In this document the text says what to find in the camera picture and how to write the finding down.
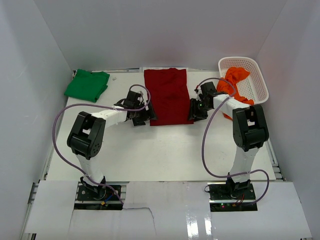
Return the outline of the red t-shirt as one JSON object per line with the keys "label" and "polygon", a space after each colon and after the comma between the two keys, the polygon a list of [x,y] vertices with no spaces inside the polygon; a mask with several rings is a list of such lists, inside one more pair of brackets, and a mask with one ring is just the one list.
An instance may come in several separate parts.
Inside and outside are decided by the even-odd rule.
{"label": "red t-shirt", "polygon": [[144,71],[144,84],[150,92],[157,117],[150,121],[150,126],[194,123],[192,119],[189,120],[191,104],[186,69],[147,69]]}

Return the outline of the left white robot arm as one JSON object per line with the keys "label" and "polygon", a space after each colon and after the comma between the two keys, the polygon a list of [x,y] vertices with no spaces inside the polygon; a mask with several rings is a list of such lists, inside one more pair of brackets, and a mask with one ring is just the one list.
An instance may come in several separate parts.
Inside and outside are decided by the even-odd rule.
{"label": "left white robot arm", "polygon": [[103,144],[105,129],[131,120],[135,127],[157,118],[152,102],[144,101],[141,92],[128,91],[127,97],[114,106],[95,113],[80,112],[67,138],[67,146],[76,155],[81,170],[82,185],[90,196],[99,200],[105,196],[106,178],[95,159]]}

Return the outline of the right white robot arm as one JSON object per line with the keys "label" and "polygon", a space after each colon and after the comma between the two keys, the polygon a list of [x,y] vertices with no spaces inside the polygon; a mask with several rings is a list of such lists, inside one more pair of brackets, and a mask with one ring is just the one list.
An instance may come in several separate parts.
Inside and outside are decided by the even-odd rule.
{"label": "right white robot arm", "polygon": [[250,105],[235,99],[236,89],[232,93],[218,91],[213,78],[207,78],[196,86],[196,98],[190,99],[188,119],[195,122],[213,121],[208,112],[221,111],[232,119],[232,137],[236,153],[231,170],[225,175],[226,195],[236,200],[243,195],[251,184],[250,175],[256,154],[269,139],[269,130],[263,107]]}

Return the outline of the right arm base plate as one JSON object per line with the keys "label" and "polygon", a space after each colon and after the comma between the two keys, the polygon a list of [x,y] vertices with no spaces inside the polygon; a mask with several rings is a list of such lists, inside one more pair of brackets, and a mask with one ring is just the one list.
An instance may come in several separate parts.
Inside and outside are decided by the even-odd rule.
{"label": "right arm base plate", "polygon": [[257,204],[250,204],[256,200],[252,184],[247,189],[231,193],[226,184],[211,183],[204,187],[209,194],[209,205],[212,213],[256,212]]}

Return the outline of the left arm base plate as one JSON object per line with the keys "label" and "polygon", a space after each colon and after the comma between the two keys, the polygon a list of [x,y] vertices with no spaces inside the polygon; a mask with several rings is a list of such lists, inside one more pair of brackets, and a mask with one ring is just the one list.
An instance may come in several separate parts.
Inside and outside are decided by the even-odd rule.
{"label": "left arm base plate", "polygon": [[90,211],[120,211],[123,209],[123,205],[111,189],[103,188],[98,196],[93,194],[92,191],[79,184],[74,209]]}

